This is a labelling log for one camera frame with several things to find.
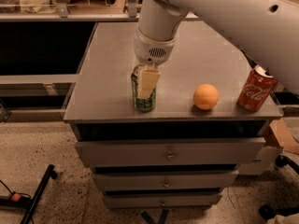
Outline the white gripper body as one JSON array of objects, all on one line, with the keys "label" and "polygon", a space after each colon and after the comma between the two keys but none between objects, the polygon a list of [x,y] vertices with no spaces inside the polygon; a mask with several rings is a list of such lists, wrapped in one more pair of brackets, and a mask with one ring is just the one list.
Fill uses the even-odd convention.
[{"label": "white gripper body", "polygon": [[135,56],[143,64],[165,63],[173,50],[175,35],[165,29],[142,29],[135,33]]}]

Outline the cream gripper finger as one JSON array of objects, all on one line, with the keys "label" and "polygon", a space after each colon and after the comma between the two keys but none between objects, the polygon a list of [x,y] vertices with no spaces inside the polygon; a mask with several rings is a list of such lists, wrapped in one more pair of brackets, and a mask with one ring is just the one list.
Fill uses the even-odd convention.
[{"label": "cream gripper finger", "polygon": [[160,76],[161,72],[156,68],[141,68],[137,76],[137,98],[150,98]]}]

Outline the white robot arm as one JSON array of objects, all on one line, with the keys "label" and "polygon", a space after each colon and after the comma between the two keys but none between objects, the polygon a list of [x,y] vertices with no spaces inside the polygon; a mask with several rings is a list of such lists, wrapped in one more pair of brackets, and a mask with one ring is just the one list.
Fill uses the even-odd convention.
[{"label": "white robot arm", "polygon": [[165,63],[193,13],[289,91],[299,92],[299,6],[287,0],[143,0],[135,35],[141,63]]}]

